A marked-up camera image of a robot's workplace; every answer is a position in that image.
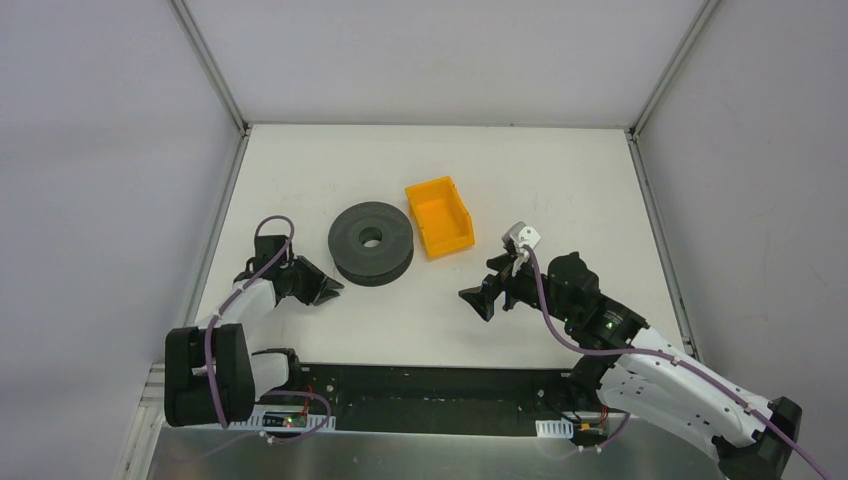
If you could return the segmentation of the black cable spool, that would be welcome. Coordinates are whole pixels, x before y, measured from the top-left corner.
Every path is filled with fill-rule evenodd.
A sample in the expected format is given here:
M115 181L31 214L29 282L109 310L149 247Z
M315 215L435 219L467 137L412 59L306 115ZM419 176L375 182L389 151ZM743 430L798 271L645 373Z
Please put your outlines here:
M412 224L393 205L362 202L333 221L328 248L345 279L364 287L384 286L401 277L412 262Z

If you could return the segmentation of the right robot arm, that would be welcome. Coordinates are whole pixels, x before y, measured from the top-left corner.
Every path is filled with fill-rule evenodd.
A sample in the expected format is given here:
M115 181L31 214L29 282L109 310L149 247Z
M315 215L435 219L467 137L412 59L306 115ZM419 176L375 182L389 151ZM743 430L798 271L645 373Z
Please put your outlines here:
M721 377L665 339L626 305L603 294L579 254L554 258L546 273L533 260L513 267L504 253L492 274L458 295L484 319L505 299L542 312L549 330L581 355L567 384L583 410L599 403L662 428L715 460L728 479L779 479L797 441L802 409L769 400Z

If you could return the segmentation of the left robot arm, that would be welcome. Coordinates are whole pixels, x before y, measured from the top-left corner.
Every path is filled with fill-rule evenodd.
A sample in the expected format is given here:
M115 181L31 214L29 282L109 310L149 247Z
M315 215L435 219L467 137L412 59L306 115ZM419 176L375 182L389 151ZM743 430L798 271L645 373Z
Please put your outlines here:
M292 348L260 347L259 324L285 298L318 306L343 286L303 256L286 235L257 235L254 255L228 297L193 325L165 338L164 413L172 427L247 420L270 394L293 404L306 388Z

